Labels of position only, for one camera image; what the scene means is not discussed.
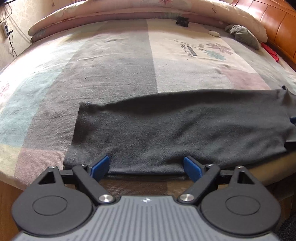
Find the dark grey trousers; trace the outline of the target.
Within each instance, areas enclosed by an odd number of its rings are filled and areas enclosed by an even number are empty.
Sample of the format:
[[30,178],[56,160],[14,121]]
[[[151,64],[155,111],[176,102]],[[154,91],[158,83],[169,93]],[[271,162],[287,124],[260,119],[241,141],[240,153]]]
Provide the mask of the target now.
[[110,157],[113,175],[182,175],[191,156],[221,168],[253,165],[295,139],[295,95],[276,90],[192,90],[104,105],[80,104],[64,166]]

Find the red folding fan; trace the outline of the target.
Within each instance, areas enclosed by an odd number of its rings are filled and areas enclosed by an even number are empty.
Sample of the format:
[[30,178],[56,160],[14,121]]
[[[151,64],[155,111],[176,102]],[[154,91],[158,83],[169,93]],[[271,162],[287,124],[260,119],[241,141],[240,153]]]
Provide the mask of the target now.
[[274,51],[273,49],[271,49],[267,44],[261,42],[260,43],[261,47],[267,51],[271,56],[272,58],[276,61],[276,62],[279,62],[280,58],[278,56],[278,54],[276,53],[276,51]]

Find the bundled grey white cloth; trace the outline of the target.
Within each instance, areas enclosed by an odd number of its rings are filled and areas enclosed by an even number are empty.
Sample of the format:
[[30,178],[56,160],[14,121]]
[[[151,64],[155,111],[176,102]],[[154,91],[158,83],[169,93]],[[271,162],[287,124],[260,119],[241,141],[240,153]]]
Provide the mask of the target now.
[[225,31],[233,35],[238,42],[248,45],[255,50],[259,50],[259,41],[246,27],[241,25],[227,25]]

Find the wooden orange headboard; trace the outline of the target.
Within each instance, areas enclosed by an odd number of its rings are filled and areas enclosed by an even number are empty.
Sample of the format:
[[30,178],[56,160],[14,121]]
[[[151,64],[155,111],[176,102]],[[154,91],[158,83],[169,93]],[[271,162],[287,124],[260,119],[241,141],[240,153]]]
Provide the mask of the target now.
[[295,9],[287,1],[235,0],[232,4],[262,23],[269,46],[295,69]]

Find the striped pastel bed sheet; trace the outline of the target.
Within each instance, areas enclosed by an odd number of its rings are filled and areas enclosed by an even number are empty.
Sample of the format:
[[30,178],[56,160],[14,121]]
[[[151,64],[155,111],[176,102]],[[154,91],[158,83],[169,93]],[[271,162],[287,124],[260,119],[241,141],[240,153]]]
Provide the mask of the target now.
[[295,72],[211,26],[173,20],[84,25],[32,44],[1,72],[1,182],[24,189],[63,166],[80,102],[195,89],[295,92]]

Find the white earbuds case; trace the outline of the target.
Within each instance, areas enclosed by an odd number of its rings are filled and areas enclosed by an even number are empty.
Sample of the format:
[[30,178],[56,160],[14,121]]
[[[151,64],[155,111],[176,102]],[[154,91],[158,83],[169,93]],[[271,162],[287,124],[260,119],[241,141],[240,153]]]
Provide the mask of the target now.
[[211,36],[214,36],[214,37],[220,37],[220,34],[218,32],[215,32],[215,31],[209,31],[208,34],[211,35]]

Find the folded floral pink quilt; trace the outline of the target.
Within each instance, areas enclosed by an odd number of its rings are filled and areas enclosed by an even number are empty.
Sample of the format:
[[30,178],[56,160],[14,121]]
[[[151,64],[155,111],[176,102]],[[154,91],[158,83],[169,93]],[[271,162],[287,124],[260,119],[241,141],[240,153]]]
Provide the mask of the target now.
[[267,42],[265,27],[248,12],[223,1],[81,1],[65,6],[29,28],[32,42],[81,25],[115,19],[176,19],[205,21],[218,27],[241,25],[258,41]]

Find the black hair claw clip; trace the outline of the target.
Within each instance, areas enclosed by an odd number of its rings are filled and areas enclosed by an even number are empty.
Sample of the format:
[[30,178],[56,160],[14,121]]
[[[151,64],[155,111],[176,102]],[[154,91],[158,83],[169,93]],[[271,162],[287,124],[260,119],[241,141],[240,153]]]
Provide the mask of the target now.
[[189,18],[178,16],[176,19],[176,25],[189,27]]

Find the white wall power strip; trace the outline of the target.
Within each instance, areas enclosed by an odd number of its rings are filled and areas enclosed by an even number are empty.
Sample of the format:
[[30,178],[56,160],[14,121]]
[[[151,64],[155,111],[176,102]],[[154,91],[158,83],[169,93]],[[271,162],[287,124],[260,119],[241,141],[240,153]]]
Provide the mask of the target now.
[[10,34],[13,33],[13,30],[9,30],[8,25],[6,23],[2,23],[1,26],[3,27],[3,32],[4,32],[5,38],[8,38],[10,36]]

